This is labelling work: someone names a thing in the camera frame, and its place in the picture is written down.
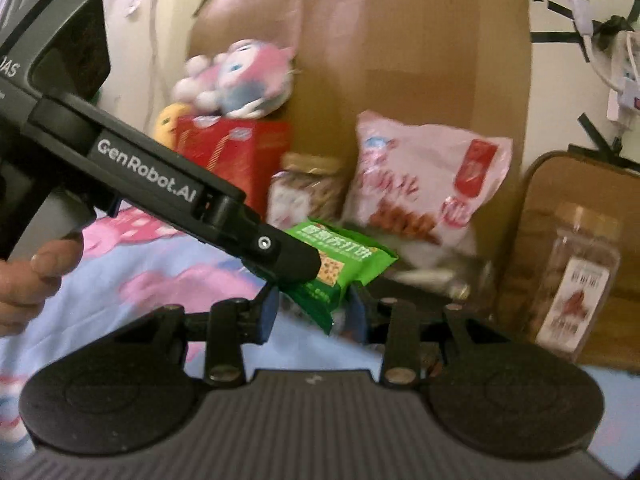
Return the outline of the person's left hand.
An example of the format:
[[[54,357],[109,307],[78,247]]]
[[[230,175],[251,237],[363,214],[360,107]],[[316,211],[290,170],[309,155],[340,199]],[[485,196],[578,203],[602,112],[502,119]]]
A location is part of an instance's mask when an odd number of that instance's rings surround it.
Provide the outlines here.
[[[1,337],[23,333],[75,270],[84,252],[81,232],[40,247],[29,260],[1,261]]]

